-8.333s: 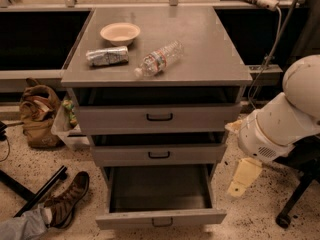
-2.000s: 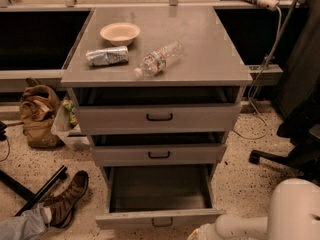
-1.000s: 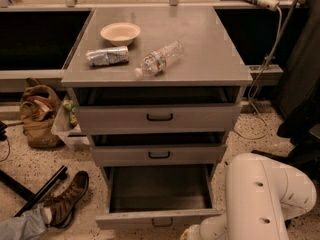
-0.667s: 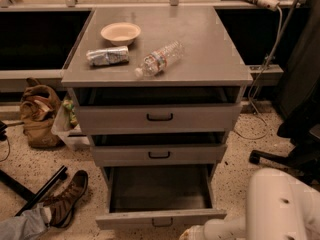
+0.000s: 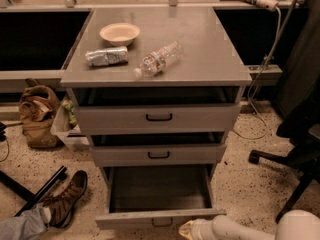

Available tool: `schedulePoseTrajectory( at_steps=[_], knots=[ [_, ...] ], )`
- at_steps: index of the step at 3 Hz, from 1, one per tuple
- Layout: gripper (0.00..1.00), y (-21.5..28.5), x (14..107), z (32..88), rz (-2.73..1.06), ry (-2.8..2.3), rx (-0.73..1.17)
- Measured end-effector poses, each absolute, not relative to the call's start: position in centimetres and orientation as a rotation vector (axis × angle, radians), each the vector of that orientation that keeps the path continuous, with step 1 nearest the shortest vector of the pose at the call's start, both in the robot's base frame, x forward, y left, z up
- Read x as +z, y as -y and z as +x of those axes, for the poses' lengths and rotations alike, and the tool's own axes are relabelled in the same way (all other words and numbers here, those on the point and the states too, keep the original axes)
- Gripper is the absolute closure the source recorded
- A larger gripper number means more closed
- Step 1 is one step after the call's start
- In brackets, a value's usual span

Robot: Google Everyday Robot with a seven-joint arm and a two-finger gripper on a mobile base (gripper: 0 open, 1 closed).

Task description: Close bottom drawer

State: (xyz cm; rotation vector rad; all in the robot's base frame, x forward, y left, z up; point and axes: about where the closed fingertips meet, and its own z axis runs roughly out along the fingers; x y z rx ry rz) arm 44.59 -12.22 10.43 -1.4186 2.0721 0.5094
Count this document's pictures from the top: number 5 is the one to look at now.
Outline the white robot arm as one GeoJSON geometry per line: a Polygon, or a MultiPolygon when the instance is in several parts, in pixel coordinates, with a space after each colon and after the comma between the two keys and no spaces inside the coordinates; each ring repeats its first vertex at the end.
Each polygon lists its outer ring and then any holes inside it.
{"type": "Polygon", "coordinates": [[[186,240],[320,240],[320,218],[304,210],[292,210],[282,216],[271,234],[218,215],[212,220],[190,220],[178,232],[186,240]]]}

